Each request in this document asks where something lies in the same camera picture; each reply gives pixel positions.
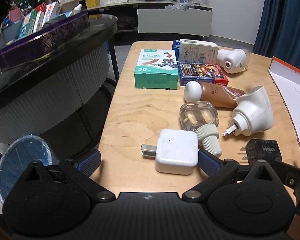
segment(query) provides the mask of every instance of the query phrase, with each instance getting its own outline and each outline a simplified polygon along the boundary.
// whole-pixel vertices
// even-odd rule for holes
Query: screw
[[[97,194],[97,197],[102,200],[108,200],[113,197],[113,193],[110,191],[101,191]]]
[[[233,159],[224,159],[223,161],[229,163],[229,162],[233,162]]]
[[[146,200],[151,200],[151,199],[153,199],[153,197],[152,197],[151,195],[146,195],[146,196],[144,196],[143,198],[146,199]]]
[[[185,193],[186,197],[191,198],[191,199],[196,199],[199,198],[201,196],[201,193],[199,191],[196,190],[188,190]]]

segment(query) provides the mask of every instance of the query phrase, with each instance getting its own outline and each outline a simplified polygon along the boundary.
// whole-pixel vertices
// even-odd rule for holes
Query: blue curtain
[[[265,0],[253,52],[300,69],[300,0]]]

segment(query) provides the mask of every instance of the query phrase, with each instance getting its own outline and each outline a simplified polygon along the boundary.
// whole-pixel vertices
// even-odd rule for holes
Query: blue gripper pad
[[[222,160],[205,150],[199,150],[198,154],[198,166],[208,176],[211,176],[224,166]]]
[[[94,150],[84,160],[78,162],[77,169],[87,177],[90,177],[101,164],[101,153]]]

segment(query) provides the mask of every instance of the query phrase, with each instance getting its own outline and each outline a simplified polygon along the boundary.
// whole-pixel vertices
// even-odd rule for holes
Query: purple storage box
[[[13,68],[40,59],[90,26],[87,10],[63,19],[0,49],[0,69]]]

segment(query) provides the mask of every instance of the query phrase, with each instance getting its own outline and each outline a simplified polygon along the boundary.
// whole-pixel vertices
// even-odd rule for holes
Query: beige bottle cap
[[[185,100],[187,102],[200,101],[202,96],[201,85],[196,81],[190,81],[185,87]]]

